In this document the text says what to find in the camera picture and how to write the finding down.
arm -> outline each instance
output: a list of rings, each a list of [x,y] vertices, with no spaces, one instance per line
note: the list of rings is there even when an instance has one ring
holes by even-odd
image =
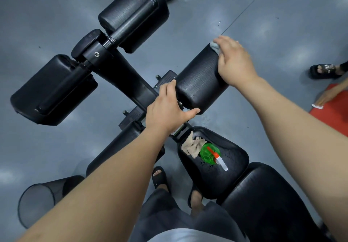
[[[319,99],[315,102],[316,106],[323,106],[327,102],[334,99],[340,92],[348,87],[348,77],[339,85],[332,87],[330,90],[325,91]]]
[[[244,48],[220,36],[219,73],[252,104],[289,173],[338,241],[348,240],[348,139],[257,76]]]
[[[175,84],[160,87],[148,107],[146,129],[29,228],[20,242],[128,240],[159,150],[170,133],[199,112],[180,110]]]

hand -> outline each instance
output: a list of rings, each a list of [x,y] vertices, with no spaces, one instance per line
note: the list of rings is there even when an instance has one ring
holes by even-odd
[[[342,89],[339,85],[331,88],[330,90],[325,91],[319,99],[315,102],[316,106],[323,106],[327,102],[334,99],[340,92],[342,92]]]
[[[250,55],[239,42],[226,36],[219,36],[214,42],[220,46],[218,70],[225,82],[239,89],[258,78]]]
[[[147,129],[160,130],[169,135],[200,112],[198,108],[188,112],[181,111],[176,99],[175,85],[176,80],[173,80],[159,88],[159,96],[147,109]]]

gray shorts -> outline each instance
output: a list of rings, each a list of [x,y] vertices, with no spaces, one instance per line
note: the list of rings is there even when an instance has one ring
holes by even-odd
[[[216,203],[209,202],[196,217],[181,211],[174,198],[163,189],[156,189],[143,204],[129,242],[147,242],[154,236],[176,228],[189,228],[232,241],[245,241],[236,222]]]

person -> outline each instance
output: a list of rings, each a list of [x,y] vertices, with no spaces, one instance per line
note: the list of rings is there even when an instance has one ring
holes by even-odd
[[[313,65],[309,69],[310,76],[313,79],[339,78],[348,72],[348,61],[340,65],[334,64],[318,64]],[[319,99],[314,103],[316,106],[322,107],[327,102],[334,99],[340,92],[348,87],[348,77],[340,84],[334,86],[330,90],[326,90]]]
[[[225,36],[214,41],[221,48],[218,67],[221,77],[254,107],[276,154],[337,241],[348,241],[348,139],[259,77],[249,54],[238,42]],[[170,199],[170,190],[163,180],[164,171],[157,168],[153,172],[156,156],[169,134],[198,112],[199,109],[180,110],[175,81],[162,85],[159,96],[147,109],[146,129],[90,174],[19,241],[126,242],[139,212],[139,221],[142,221],[146,215],[144,210],[166,206],[146,207],[145,203],[141,209],[151,176],[157,184],[154,196],[165,195]],[[196,210],[196,219],[206,211],[200,199],[199,192],[193,191],[190,202]],[[218,215],[223,214],[218,205],[214,208],[217,210],[213,219],[224,217]],[[167,215],[163,213],[162,219],[171,217],[169,211]],[[150,232],[157,226],[157,223],[152,226],[151,221],[153,219],[146,225]],[[156,234],[150,241],[228,241],[212,230],[192,228],[194,226],[168,230]]]

foot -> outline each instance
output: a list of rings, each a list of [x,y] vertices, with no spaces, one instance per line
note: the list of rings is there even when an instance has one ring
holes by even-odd
[[[203,196],[199,191],[193,191],[191,195],[191,208],[197,208],[202,206]]]
[[[341,70],[341,68],[340,68],[340,65],[335,65],[335,67],[336,67],[336,71],[335,71],[335,73],[337,74],[337,75],[343,75],[345,72],[344,71],[342,71]],[[319,65],[318,66],[318,73],[323,73],[323,71],[322,71],[322,67]]]
[[[156,170],[152,176],[156,176],[156,175],[160,174],[161,172],[162,172],[162,171],[161,171],[160,169],[159,169],[159,170]],[[167,192],[169,192],[168,186],[167,186],[166,184],[160,184],[156,189],[158,189],[158,188],[164,189],[164,190],[166,190]]]

